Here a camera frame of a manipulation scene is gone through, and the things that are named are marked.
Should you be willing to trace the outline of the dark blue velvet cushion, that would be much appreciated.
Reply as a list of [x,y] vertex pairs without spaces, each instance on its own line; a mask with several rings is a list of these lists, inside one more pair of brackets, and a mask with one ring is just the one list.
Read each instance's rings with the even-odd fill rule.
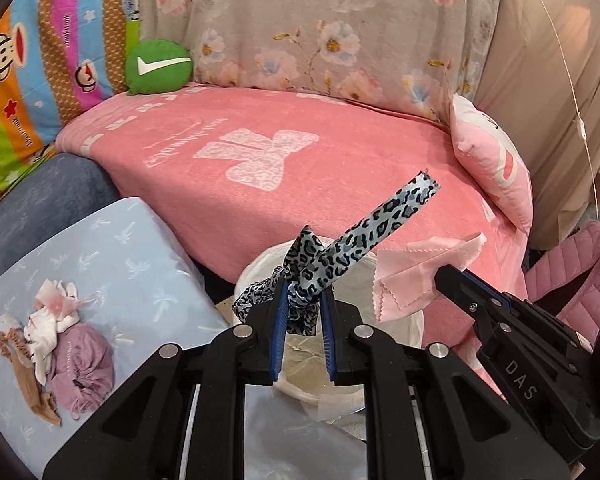
[[97,162],[62,153],[32,171],[0,203],[0,275],[68,226],[120,198]]

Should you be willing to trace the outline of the small pink cartoon pillow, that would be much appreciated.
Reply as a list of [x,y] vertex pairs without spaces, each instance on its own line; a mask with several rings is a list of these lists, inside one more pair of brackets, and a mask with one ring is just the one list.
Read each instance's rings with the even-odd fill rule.
[[506,218],[529,235],[531,178],[513,141],[494,119],[459,94],[453,96],[450,129],[456,159]]

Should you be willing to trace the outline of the pink satin ribbon piece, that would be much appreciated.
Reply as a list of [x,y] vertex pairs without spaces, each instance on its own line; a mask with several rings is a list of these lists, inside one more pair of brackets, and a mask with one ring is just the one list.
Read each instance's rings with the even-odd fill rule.
[[437,297],[434,276],[442,266],[464,271],[480,255],[486,236],[433,236],[403,249],[379,249],[373,284],[376,320],[391,322],[427,307]]

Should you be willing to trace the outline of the leopard print blue ribbon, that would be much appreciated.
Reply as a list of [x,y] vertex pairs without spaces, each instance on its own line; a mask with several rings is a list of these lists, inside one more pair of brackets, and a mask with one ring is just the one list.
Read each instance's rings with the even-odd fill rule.
[[421,171],[329,245],[324,245],[305,226],[287,250],[283,263],[268,278],[249,285],[237,296],[232,305],[234,315],[244,322],[252,307],[272,300],[278,281],[285,280],[289,301],[287,332],[315,335],[321,292],[400,229],[439,190],[438,182]]

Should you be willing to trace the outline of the green round plush cushion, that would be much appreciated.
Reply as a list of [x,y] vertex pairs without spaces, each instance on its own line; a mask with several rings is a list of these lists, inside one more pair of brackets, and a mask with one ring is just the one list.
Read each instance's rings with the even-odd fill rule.
[[125,83],[131,94],[158,94],[180,90],[192,76],[193,59],[187,49],[168,40],[139,42],[128,54]]

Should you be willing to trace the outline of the beige curtain fabric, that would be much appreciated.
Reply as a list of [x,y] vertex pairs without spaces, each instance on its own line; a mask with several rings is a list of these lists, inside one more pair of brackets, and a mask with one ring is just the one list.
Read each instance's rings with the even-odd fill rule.
[[475,102],[530,172],[530,246],[558,245],[600,206],[600,0],[501,0]]

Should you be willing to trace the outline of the colourful monkey-print pillow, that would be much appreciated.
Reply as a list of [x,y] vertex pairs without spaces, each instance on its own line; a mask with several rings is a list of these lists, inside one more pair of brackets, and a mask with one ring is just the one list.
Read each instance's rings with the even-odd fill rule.
[[140,0],[12,0],[0,18],[0,200],[60,130],[125,91]]

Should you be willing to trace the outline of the tan stocking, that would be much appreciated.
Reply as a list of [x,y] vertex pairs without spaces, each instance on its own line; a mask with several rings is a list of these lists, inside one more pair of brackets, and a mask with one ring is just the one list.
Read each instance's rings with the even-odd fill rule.
[[44,422],[60,427],[54,395],[43,391],[38,384],[22,327],[8,313],[0,316],[0,352],[12,363],[16,384],[29,410]]

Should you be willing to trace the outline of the mauve purple fabric piece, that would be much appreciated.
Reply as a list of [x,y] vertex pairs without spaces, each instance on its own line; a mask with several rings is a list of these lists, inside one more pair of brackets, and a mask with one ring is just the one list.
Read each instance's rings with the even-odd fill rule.
[[114,390],[114,360],[107,339],[77,322],[58,336],[46,376],[57,403],[74,420],[93,413]]

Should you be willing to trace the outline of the white pink cloth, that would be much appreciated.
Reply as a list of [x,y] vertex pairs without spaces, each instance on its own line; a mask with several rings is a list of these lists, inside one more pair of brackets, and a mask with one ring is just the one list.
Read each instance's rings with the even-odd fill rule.
[[58,335],[79,322],[81,304],[76,285],[71,282],[45,280],[34,296],[34,310],[24,326],[23,336],[34,377],[41,386],[46,385],[46,377],[50,374]]

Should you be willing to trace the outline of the pink towel blanket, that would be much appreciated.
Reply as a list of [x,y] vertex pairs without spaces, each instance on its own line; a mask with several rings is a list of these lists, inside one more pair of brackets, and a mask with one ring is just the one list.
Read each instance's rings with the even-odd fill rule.
[[340,236],[426,172],[439,192],[385,248],[479,232],[486,244],[471,271],[527,293],[526,234],[457,160],[449,129],[424,118],[316,94],[189,86],[113,96],[69,122],[56,146],[98,162],[229,282],[305,226]]

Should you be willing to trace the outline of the grey floral quilt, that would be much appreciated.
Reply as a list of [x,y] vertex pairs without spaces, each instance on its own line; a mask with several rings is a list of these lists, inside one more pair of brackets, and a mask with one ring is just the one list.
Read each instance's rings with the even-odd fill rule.
[[473,96],[500,0],[140,0],[194,81],[311,92],[446,122]]

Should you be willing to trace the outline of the pink quilted jacket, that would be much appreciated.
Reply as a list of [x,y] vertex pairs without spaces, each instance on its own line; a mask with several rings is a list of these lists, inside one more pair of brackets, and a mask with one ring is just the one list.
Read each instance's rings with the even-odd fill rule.
[[528,298],[590,344],[600,333],[600,222],[591,220],[524,276]]

